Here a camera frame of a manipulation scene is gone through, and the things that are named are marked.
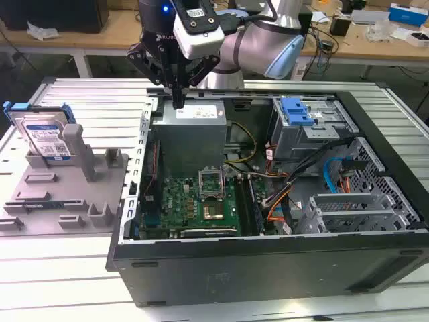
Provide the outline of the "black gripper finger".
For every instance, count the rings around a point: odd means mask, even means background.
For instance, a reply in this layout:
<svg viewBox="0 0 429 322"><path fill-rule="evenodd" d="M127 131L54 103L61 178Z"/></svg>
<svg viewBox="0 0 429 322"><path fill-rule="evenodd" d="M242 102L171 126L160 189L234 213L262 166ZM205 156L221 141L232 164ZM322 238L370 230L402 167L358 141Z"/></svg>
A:
<svg viewBox="0 0 429 322"><path fill-rule="evenodd" d="M188 60L178 55L177 63L177 109L184 107L189 87L198 85L219 63L220 58L209 55L194 60Z"/></svg>
<svg viewBox="0 0 429 322"><path fill-rule="evenodd" d="M153 84L163 85L165 92L172 97L173 108L180 108L180 88L165 44L156 44L151 54L141 42L136 43L130 47L126 57Z"/></svg>

